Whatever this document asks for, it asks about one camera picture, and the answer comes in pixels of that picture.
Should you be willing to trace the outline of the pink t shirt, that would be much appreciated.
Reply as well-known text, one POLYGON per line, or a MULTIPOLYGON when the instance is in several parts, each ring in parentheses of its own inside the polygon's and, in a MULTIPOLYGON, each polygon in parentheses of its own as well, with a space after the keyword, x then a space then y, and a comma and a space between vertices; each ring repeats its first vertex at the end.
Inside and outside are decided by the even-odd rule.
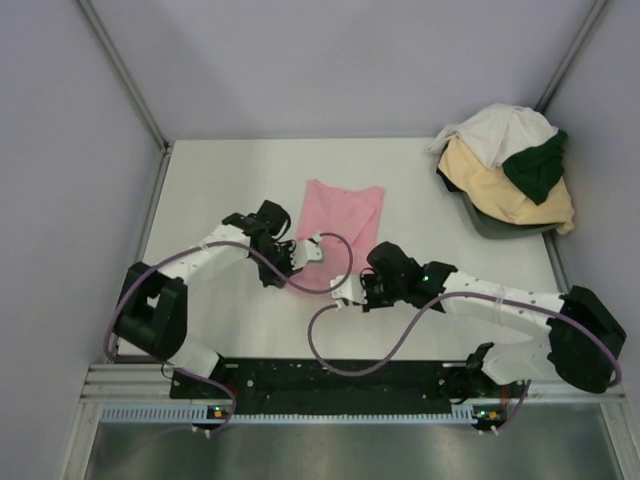
POLYGON ((320 245, 324 261, 305 266, 293 276, 293 281, 314 291, 321 290, 328 297, 326 290, 333 279, 367 268, 367 255, 378 244, 385 194, 385 189, 379 186, 349 190, 309 180, 296 238, 305 240, 323 233, 320 245))

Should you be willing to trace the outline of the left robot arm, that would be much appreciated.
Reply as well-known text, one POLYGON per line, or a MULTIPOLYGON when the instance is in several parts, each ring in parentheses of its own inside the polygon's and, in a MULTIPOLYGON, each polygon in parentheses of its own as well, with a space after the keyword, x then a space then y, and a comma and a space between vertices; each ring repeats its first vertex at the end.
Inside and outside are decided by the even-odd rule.
POLYGON ((255 213, 229 215, 187 255, 171 257, 157 270, 135 264, 125 278, 113 332, 153 358, 193 373, 192 384, 203 395, 220 394, 227 374, 216 366, 220 355, 188 332, 189 295, 245 259, 258 264, 265 287, 283 287, 282 277, 322 257, 312 240, 283 241, 289 226, 288 213, 266 200, 255 213))

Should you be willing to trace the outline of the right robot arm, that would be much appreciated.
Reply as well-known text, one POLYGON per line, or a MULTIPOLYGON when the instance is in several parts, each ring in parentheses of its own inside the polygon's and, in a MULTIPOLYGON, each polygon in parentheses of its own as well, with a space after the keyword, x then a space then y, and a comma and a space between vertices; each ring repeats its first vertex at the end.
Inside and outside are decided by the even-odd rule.
POLYGON ((469 356, 469 388, 487 396, 501 385, 557 375, 569 385, 602 394, 621 381, 618 362, 627 334, 590 289, 540 293, 506 287, 431 261, 424 265, 383 242, 354 281, 364 310, 404 302, 416 309, 471 317, 526 335, 516 343, 490 341, 469 356))

